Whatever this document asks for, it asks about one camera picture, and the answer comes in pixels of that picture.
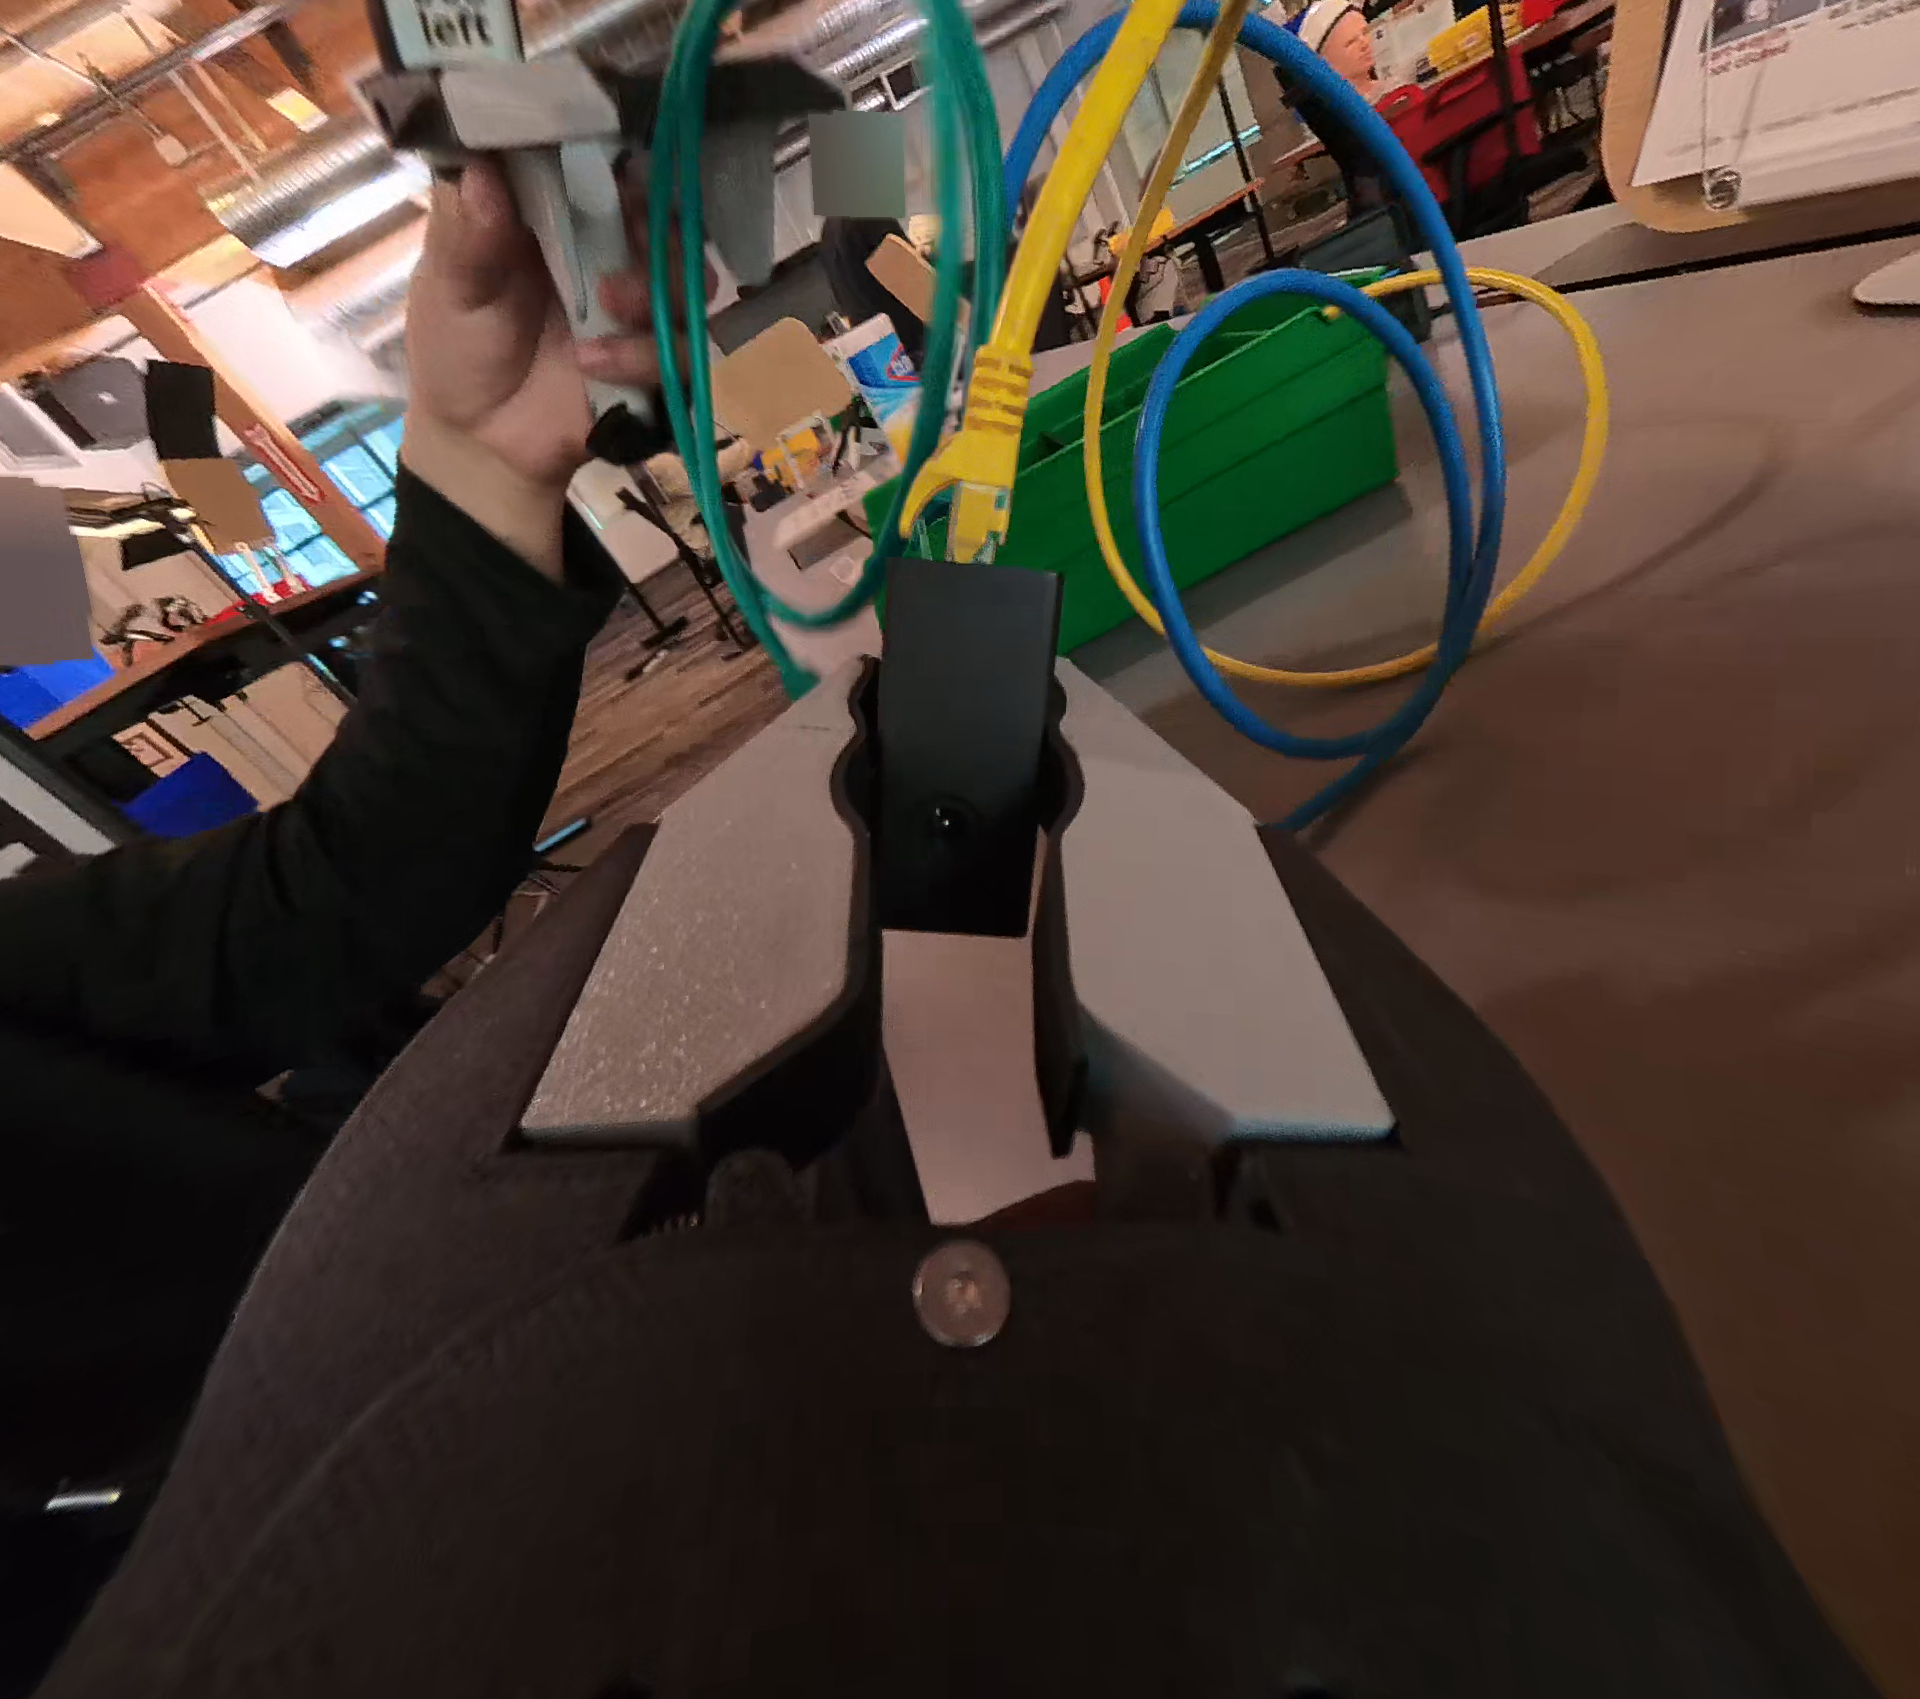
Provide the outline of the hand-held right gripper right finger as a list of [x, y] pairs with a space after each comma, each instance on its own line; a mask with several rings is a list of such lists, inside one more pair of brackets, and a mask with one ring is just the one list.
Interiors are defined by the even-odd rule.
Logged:
[[1211, 1153], [1375, 1143], [1396, 1119], [1252, 815], [1073, 662], [1056, 666], [1032, 926], [1049, 1138]]

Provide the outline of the wooden desk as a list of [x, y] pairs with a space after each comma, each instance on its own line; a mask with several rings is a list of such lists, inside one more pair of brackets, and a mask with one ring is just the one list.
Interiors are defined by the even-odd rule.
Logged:
[[228, 687], [241, 693], [292, 662], [317, 670], [326, 687], [341, 685], [328, 653], [372, 621], [383, 578], [377, 570], [362, 572], [183, 632], [17, 732], [40, 745], [74, 749], [128, 730], [168, 704], [217, 700]]

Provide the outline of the person's left hand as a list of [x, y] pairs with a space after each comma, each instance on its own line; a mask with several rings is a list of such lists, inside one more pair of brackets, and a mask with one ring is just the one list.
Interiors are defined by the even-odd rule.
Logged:
[[530, 568], [564, 578], [571, 479], [588, 464], [588, 387], [658, 378], [647, 246], [600, 285], [611, 334], [577, 344], [496, 161], [434, 187], [407, 304], [404, 463]]

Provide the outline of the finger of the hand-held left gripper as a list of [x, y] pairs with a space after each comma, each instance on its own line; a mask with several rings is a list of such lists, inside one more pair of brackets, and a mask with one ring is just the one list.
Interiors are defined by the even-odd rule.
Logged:
[[705, 238], [741, 289], [764, 289], [775, 268], [783, 133], [845, 110], [843, 93], [794, 55], [736, 55], [707, 68], [700, 102]]
[[460, 151], [539, 151], [622, 136], [617, 99], [575, 55], [456, 65], [441, 72], [441, 106]]

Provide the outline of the white blue wipes canister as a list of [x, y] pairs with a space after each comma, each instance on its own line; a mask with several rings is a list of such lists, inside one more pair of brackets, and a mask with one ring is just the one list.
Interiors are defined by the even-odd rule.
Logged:
[[822, 340], [822, 347], [879, 427], [913, 423], [922, 397], [920, 370], [886, 315], [834, 332]]

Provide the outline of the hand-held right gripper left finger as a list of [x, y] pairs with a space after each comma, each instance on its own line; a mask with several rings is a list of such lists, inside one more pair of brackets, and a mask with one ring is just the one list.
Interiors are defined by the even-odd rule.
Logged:
[[826, 1153], [879, 1064], [873, 659], [658, 821], [521, 1119], [528, 1145]]

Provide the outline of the mannequin head with white cap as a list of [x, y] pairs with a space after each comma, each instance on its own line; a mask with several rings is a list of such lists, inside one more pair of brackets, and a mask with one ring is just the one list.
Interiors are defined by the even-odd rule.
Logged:
[[1354, 0], [1316, 0], [1288, 29], [1369, 104], [1384, 97], [1373, 25]]

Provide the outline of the person's left forearm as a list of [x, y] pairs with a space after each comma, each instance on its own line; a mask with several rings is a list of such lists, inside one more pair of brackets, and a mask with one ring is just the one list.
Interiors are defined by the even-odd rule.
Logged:
[[619, 579], [556, 576], [413, 474], [355, 704], [296, 798], [4, 881], [4, 1138], [368, 1062], [513, 896]]

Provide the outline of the red workbench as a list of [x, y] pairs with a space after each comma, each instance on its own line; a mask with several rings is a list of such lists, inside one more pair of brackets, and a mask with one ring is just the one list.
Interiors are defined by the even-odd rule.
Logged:
[[1597, 174], [1616, 0], [1516, 0], [1437, 33], [1377, 112], [1462, 238], [1524, 223], [1537, 195]]

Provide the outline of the wooden clipboard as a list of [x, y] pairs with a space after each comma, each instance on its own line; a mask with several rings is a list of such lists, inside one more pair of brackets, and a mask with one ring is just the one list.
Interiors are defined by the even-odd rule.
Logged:
[[1637, 185], [1633, 174], [1658, 100], [1675, 6], [1677, 0], [1614, 0], [1611, 72], [1601, 110], [1601, 166], [1628, 223], [1692, 242], [1726, 236], [1733, 251], [1916, 232], [1918, 189], [1911, 178], [1833, 197], [1726, 210], [1703, 202], [1694, 176]]

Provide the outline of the green plastic bin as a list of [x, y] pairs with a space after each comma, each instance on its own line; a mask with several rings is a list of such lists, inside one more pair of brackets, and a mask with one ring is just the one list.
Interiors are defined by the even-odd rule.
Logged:
[[[1171, 395], [1158, 496], [1173, 581], [1205, 583], [1398, 479], [1390, 355], [1354, 321], [1262, 298], [1203, 344]], [[1086, 508], [1088, 374], [1035, 391], [998, 561], [1062, 576], [1060, 653], [1133, 621]]]

